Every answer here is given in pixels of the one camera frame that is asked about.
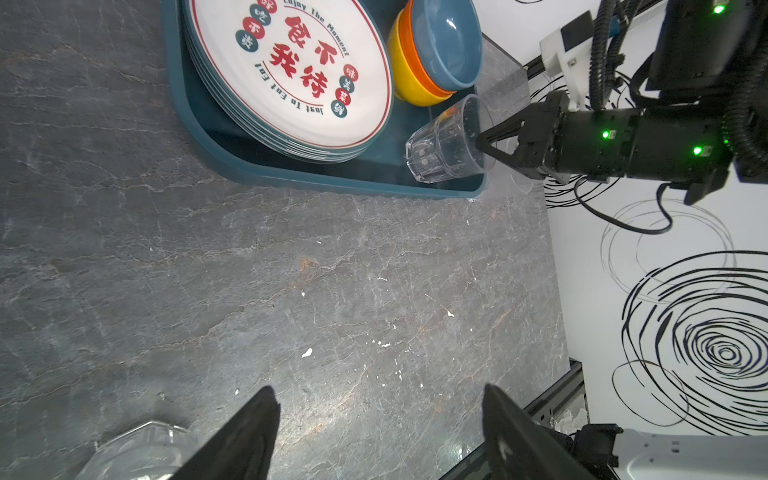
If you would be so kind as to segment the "blue bowl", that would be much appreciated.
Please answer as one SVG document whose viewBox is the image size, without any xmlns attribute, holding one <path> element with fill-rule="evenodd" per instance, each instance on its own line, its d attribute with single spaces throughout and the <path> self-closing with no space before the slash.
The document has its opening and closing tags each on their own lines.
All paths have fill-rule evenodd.
<svg viewBox="0 0 768 480">
<path fill-rule="evenodd" d="M 438 87 L 459 91 L 475 84 L 483 37 L 472 1 L 412 1 L 411 27 L 421 63 Z"/>
</svg>

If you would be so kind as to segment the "orange bowl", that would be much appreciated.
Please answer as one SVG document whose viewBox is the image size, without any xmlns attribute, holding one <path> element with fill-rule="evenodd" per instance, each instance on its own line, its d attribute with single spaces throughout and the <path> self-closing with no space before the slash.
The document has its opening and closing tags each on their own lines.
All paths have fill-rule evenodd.
<svg viewBox="0 0 768 480">
<path fill-rule="evenodd" d="M 441 101 L 447 100 L 454 94 L 454 91 L 444 90 L 439 87 L 429 76 L 419 57 L 412 28 L 413 4 L 413 0 L 407 2 L 400 15 L 400 19 L 398 20 L 400 42 L 404 50 L 406 61 L 413 71 L 416 80 L 426 91 L 432 96 L 439 98 Z"/>
</svg>

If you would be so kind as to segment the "yellow bowl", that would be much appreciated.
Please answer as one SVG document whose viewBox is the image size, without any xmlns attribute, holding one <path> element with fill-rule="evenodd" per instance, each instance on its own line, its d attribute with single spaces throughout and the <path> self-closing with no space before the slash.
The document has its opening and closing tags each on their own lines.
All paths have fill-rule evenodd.
<svg viewBox="0 0 768 480">
<path fill-rule="evenodd" d="M 442 96 L 435 95 L 416 78 L 415 73 L 408 64 L 400 41 L 399 21 L 400 18 L 397 18 L 387 40 L 395 95 L 399 99 L 417 107 L 430 107 L 449 99 L 452 96 L 451 93 Z"/>
</svg>

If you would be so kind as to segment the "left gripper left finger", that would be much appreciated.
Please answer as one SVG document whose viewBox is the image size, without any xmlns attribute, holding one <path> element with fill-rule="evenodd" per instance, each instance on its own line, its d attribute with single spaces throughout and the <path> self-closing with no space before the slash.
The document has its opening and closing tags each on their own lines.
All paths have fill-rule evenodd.
<svg viewBox="0 0 768 480">
<path fill-rule="evenodd" d="M 263 387 L 171 479 L 267 479 L 280 412 L 274 389 Z"/>
</svg>

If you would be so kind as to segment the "clear glass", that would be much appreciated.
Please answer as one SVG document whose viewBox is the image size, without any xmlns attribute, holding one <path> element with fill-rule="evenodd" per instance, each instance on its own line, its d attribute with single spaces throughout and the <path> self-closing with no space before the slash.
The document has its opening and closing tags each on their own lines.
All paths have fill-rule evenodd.
<svg viewBox="0 0 768 480">
<path fill-rule="evenodd" d="M 415 180 L 425 184 L 485 174 L 496 160 L 476 141 L 492 126 L 480 97 L 467 95 L 411 135 L 405 144 L 406 165 Z"/>
<path fill-rule="evenodd" d="M 98 447 L 76 479 L 170 479 L 199 448 L 186 428 L 149 421 Z"/>
<path fill-rule="evenodd" d="M 483 65 L 475 89 L 490 111 L 494 125 L 531 103 L 526 71 L 486 35 L 483 35 Z"/>
</svg>

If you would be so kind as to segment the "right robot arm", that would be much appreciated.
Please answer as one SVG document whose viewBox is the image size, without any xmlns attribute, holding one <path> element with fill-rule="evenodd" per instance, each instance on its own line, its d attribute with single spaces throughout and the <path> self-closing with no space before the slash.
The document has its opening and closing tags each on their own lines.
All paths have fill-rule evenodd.
<svg viewBox="0 0 768 480">
<path fill-rule="evenodd" d="M 767 5 L 604 1 L 543 41 L 563 86 L 478 147 L 544 183 L 573 434 L 486 389 L 494 479 L 767 475 Z"/>
</svg>

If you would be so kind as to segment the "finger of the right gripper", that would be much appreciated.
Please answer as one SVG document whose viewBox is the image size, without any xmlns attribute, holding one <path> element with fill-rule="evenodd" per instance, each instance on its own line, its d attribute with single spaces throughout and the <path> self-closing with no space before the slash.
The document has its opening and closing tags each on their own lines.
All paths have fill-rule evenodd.
<svg viewBox="0 0 768 480">
<path fill-rule="evenodd" d="M 526 107 L 501 123 L 481 132 L 475 141 L 475 146 L 480 150 L 490 150 L 502 140 L 517 137 L 521 144 L 527 148 L 540 147 L 538 116 L 537 107 Z"/>
<path fill-rule="evenodd" d="M 532 153 L 528 153 L 523 146 L 518 146 L 512 153 L 504 152 L 495 147 L 482 148 L 481 151 L 529 179 L 543 179 L 543 173 L 539 170 L 542 160 Z"/>
</svg>

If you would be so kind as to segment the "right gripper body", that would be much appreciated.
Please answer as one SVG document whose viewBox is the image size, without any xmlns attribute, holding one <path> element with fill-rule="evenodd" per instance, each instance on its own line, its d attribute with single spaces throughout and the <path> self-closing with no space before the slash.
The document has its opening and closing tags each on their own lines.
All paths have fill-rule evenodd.
<svg viewBox="0 0 768 480">
<path fill-rule="evenodd" d="M 568 108 L 553 92 L 518 114 L 518 169 L 566 183 L 629 177 L 670 183 L 694 204 L 721 189 L 733 154 L 720 116 L 698 105 L 601 111 Z"/>
</svg>

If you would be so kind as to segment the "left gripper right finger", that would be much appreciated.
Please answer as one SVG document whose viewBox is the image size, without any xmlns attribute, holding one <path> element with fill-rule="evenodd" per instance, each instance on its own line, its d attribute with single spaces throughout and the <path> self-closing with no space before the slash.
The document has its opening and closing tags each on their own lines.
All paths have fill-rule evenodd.
<svg viewBox="0 0 768 480">
<path fill-rule="evenodd" d="M 498 386 L 487 384 L 482 426 L 492 479 L 591 479 L 571 440 L 537 424 Z"/>
</svg>

